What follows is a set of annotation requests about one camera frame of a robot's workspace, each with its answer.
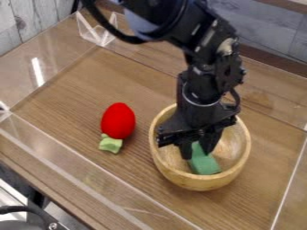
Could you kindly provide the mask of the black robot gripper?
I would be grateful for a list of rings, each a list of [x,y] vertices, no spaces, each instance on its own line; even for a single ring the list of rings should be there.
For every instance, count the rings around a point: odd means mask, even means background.
[[[221,140],[225,128],[237,124],[237,115],[241,112],[241,96],[234,89],[230,95],[235,103],[221,100],[210,104],[193,101],[186,86],[177,92],[175,112],[158,128],[159,147],[177,145],[181,149],[183,160],[193,159],[193,143],[199,142],[209,155]]]

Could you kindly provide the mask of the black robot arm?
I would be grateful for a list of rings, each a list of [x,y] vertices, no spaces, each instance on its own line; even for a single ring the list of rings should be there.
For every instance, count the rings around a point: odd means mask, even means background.
[[[238,102],[222,101],[227,94],[241,99],[235,87],[246,75],[231,23],[207,0],[110,0],[125,9],[134,31],[129,35],[110,23],[97,0],[81,1],[119,40],[134,45],[166,41],[183,51],[187,69],[178,75],[175,112],[159,126],[158,144],[178,146],[186,160],[194,155],[193,143],[210,154],[241,112]]]

